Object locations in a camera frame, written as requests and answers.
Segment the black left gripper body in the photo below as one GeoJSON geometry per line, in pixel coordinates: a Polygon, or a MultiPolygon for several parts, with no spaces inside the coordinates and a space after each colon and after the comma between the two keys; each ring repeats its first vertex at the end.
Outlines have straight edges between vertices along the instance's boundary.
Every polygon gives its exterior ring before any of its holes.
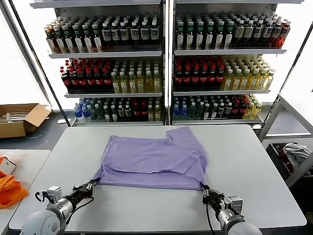
{"type": "Polygon", "coordinates": [[[93,189],[74,188],[70,195],[67,195],[67,200],[73,205],[78,205],[83,199],[92,197],[93,189]]]}

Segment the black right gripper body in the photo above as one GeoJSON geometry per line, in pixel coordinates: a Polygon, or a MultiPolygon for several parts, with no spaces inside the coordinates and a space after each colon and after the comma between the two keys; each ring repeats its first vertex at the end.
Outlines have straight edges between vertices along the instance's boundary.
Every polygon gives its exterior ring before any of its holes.
{"type": "Polygon", "coordinates": [[[224,204],[224,194],[214,189],[211,190],[211,194],[206,194],[206,196],[203,195],[202,203],[205,205],[210,205],[213,209],[221,209],[222,204],[224,204]]]}

